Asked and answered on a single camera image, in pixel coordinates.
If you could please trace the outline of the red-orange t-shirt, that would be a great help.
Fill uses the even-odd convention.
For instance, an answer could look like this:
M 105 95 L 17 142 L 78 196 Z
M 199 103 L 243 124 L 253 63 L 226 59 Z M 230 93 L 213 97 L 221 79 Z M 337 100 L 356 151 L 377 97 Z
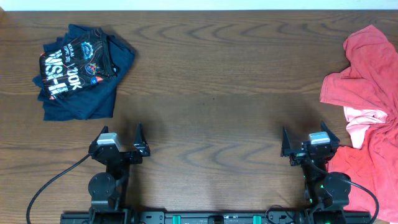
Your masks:
M 397 51 L 374 26 L 351 34 L 343 48 L 350 66 L 324 78 L 320 102 L 381 110 L 387 119 L 370 126 L 360 149 L 339 147 L 328 170 L 369 189 L 379 201 L 378 219 L 397 223 Z

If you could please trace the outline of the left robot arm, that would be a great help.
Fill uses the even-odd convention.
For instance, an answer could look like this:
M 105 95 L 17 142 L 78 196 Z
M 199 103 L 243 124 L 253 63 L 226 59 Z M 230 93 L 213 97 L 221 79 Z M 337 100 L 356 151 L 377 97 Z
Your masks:
M 105 165 L 106 171 L 94 175 L 88 184 L 91 207 L 87 223 L 139 223 L 138 214 L 125 207 L 125 199 L 130 166 L 141 164 L 143 157 L 150 156 L 142 124 L 137 125 L 133 147 L 131 151 L 122 152 L 118 134 L 109 132 L 107 126 L 90 144 L 88 154 Z

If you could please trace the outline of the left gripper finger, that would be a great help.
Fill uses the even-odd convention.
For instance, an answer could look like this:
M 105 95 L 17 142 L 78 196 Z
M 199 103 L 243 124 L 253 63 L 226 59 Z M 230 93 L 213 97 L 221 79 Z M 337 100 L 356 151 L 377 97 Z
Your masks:
M 104 127 L 102 128 L 102 130 L 100 131 L 99 135 L 105 134 L 105 133 L 109 133 L 109 129 L 108 129 L 107 126 L 104 126 Z
M 142 157 L 150 156 L 150 147 L 145 139 L 143 125 L 141 123 L 137 125 L 133 145 Z

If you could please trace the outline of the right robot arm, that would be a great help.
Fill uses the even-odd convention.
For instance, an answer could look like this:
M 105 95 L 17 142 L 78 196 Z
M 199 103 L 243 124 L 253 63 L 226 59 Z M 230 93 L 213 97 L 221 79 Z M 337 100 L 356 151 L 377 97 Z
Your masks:
M 282 130 L 280 155 L 288 157 L 291 166 L 300 166 L 305 179 L 305 199 L 308 208 L 296 211 L 294 223 L 346 223 L 344 207 L 349 204 L 350 177 L 340 172 L 328 172 L 326 163 L 336 154 L 340 140 L 321 122 L 321 131 L 308 135 L 308 140 L 294 148 L 287 130 Z

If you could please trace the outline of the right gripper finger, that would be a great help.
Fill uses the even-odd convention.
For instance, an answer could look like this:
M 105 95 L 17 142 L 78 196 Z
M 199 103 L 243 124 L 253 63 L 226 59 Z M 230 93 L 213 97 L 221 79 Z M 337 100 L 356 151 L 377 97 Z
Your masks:
M 289 137 L 285 127 L 282 128 L 282 146 L 280 151 L 281 157 L 287 157 L 292 153 L 292 146 L 290 145 Z
M 340 139 L 327 127 L 324 121 L 320 123 L 321 130 L 326 132 L 328 137 L 330 138 L 330 142 L 339 142 Z

